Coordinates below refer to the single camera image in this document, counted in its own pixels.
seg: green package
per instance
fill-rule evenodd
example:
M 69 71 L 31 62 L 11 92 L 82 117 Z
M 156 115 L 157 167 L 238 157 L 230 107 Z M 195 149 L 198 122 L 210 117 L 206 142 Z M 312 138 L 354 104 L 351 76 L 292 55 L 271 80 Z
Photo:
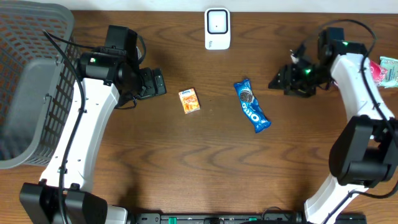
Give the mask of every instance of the green package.
M 387 75 L 380 82 L 380 86 L 398 87 L 398 60 L 389 57 L 380 57 L 380 60 L 380 66 L 387 69 Z

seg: basket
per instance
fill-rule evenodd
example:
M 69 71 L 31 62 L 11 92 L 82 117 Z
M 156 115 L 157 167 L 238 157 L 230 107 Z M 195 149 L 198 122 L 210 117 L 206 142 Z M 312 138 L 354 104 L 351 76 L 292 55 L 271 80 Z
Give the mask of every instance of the basket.
M 58 4 L 0 2 L 0 169 L 50 162 L 75 79 L 42 30 L 73 42 L 74 22 Z M 80 49 L 56 42 L 76 66 Z

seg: wooden tabletop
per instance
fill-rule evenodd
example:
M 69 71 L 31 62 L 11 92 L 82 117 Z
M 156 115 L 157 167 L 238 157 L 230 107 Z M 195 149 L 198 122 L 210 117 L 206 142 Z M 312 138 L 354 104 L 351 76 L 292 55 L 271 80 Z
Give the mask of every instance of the wooden tabletop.
M 231 47 L 204 46 L 202 12 L 75 11 L 75 37 L 103 45 L 110 24 L 142 35 L 142 67 L 163 70 L 167 94 L 114 111 L 99 149 L 93 193 L 135 211 L 258 213 L 278 206 L 302 210 L 329 174 L 328 155 L 346 125 L 337 89 L 308 99 L 284 96 L 267 86 L 289 63 L 289 50 L 321 23 L 351 18 L 369 24 L 379 40 L 371 58 L 398 58 L 398 15 L 231 13 Z M 360 27 L 342 24 L 346 39 L 370 43 Z M 316 43 L 309 47 L 313 54 Z M 233 83 L 250 78 L 269 129 L 254 133 Z M 184 114 L 178 92 L 195 88 L 201 110 Z M 398 114 L 398 90 L 381 90 Z M 19 203 L 24 182 L 37 183 L 43 167 L 0 170 L 1 223 L 29 223 Z M 370 192 L 390 191 L 397 175 Z M 355 199 L 346 211 L 368 223 L 396 223 L 398 195 Z

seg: pink package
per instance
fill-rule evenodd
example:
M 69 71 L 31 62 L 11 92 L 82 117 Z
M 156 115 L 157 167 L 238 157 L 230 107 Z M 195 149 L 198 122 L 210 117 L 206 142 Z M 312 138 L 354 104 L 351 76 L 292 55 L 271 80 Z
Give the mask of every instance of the pink package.
M 380 85 L 381 81 L 383 81 L 384 77 L 386 77 L 388 70 L 378 65 L 376 62 L 371 60 L 370 63 L 371 73 L 373 77 L 373 81 L 377 86 Z

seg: white wall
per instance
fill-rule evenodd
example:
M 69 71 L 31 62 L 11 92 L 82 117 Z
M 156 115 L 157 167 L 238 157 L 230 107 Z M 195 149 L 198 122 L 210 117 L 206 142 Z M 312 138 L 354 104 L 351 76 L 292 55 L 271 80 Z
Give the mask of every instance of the white wall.
M 398 0 L 33 0 L 71 10 L 398 13 Z

